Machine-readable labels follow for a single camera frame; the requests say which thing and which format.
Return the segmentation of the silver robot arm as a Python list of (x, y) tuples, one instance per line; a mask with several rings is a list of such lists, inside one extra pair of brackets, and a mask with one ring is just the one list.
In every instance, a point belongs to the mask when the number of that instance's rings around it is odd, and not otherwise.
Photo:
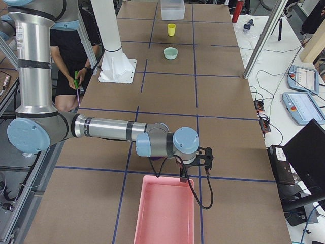
[(72, 137), (98, 137), (130, 141), (141, 157), (175, 158), (181, 178), (200, 165), (202, 156), (196, 131), (189, 127), (171, 133), (163, 123), (91, 118), (59, 112), (52, 103), (50, 29), (56, 24), (78, 27), (76, 1), (7, 1), (15, 22), (21, 104), (9, 124), (9, 141), (24, 153), (37, 153)]

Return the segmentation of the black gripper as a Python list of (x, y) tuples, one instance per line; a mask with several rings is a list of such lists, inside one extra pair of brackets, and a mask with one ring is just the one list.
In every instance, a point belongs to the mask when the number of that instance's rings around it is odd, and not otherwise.
[(186, 178), (188, 176), (188, 168), (184, 164), (180, 164), (180, 182), (186, 183)]

